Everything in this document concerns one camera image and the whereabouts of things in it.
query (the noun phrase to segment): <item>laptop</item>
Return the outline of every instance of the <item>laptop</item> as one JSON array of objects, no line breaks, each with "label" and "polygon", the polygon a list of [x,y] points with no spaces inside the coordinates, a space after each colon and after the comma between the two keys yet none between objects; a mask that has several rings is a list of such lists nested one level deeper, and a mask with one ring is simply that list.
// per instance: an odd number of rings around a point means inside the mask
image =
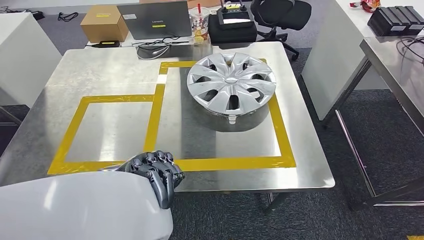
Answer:
[{"label": "laptop", "polygon": [[186,0],[117,7],[135,40],[192,35]]}]

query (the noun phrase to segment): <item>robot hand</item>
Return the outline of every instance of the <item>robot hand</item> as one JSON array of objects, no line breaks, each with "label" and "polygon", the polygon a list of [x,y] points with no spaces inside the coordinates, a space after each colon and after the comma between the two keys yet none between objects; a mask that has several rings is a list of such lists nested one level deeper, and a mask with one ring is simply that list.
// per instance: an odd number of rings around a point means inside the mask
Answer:
[{"label": "robot hand", "polygon": [[161,209],[169,209],[174,199],[174,188],[185,174],[174,163],[169,152],[141,153],[122,164],[116,171],[133,173],[147,178]]}]

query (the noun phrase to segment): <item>cardboard box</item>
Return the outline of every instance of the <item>cardboard box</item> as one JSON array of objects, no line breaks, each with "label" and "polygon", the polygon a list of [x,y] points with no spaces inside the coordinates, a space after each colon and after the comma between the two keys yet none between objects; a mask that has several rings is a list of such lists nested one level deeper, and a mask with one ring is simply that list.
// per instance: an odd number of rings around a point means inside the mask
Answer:
[{"label": "cardboard box", "polygon": [[115,5],[92,6],[81,22],[81,28],[91,43],[125,41],[128,27]]}]

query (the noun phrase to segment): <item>plastic cup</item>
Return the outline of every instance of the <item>plastic cup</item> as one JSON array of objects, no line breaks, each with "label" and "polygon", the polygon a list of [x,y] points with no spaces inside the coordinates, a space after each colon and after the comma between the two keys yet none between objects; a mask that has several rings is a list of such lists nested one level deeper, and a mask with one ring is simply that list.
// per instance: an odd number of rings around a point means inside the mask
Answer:
[{"label": "plastic cup", "polygon": [[194,32],[194,42],[202,43],[203,41],[208,40],[208,26],[209,26],[209,14],[210,11],[206,7],[200,8],[197,7],[190,9],[188,11],[191,16],[191,25],[193,26]]}]

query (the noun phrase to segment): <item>white cable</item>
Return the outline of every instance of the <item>white cable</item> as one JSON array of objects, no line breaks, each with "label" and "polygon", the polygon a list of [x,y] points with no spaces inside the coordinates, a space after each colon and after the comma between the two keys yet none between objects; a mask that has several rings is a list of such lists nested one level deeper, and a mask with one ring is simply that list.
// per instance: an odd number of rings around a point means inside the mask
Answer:
[{"label": "white cable", "polygon": [[140,55],[139,55],[139,50],[140,50],[140,47],[139,46],[137,46],[137,57],[139,58],[139,59],[141,59],[141,60],[153,60],[153,59],[157,59],[157,58],[159,58],[159,57],[161,57],[162,55],[164,55],[166,52],[168,52],[168,50],[171,48],[171,45],[166,45],[166,46],[164,46],[165,47],[165,50],[161,53],[161,54],[159,54],[159,55],[157,55],[157,56],[154,56],[154,57],[152,57],[152,58],[143,58],[143,57],[141,57]]}]

